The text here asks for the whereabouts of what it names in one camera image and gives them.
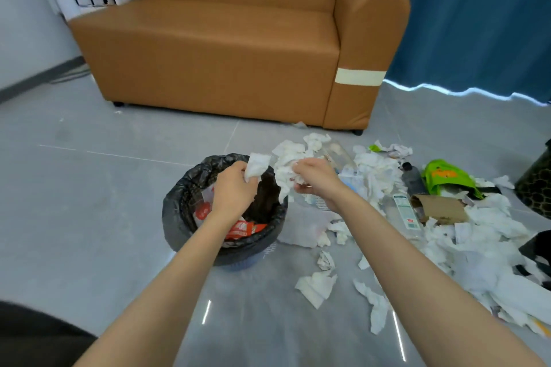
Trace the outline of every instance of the hand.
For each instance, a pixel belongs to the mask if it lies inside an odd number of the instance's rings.
[[[218,174],[214,185],[212,213],[223,215],[236,222],[255,199],[258,177],[251,177],[245,183],[243,174],[247,163],[236,161]]]
[[[302,176],[307,185],[295,183],[297,193],[320,196],[334,212],[338,212],[335,200],[341,192],[350,190],[335,173],[329,163],[322,158],[304,158],[299,160],[293,171]]]

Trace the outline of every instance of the black trash bin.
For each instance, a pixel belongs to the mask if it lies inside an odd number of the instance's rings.
[[[249,161],[248,155],[212,155],[190,169],[166,195],[162,203],[162,227],[165,239],[174,251],[191,238],[197,230],[193,218],[195,205],[202,199],[202,191],[211,186],[224,169],[236,161]],[[278,201],[279,186],[272,167],[262,175],[255,201],[245,211],[245,220],[266,223],[267,226],[249,237],[225,240],[214,265],[235,264],[262,252],[270,246],[283,228],[287,213],[287,198],[284,204]]]
[[[533,211],[551,219],[551,140],[547,150],[515,184],[517,197]]]

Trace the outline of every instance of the green plastic bag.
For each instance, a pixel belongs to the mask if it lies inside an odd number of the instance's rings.
[[[439,196],[442,184],[455,184],[469,190],[475,197],[484,199],[471,176],[445,160],[432,160],[426,165],[421,176],[425,179],[426,188],[431,195]]]

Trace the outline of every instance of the white wall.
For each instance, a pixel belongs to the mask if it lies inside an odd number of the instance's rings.
[[[79,55],[48,0],[0,0],[0,89]]]

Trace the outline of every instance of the cardboard piece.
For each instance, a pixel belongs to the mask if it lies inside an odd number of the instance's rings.
[[[423,223],[429,218],[436,219],[440,225],[453,225],[469,220],[463,203],[453,197],[413,195],[411,201],[414,208],[423,207],[424,216],[419,218]]]

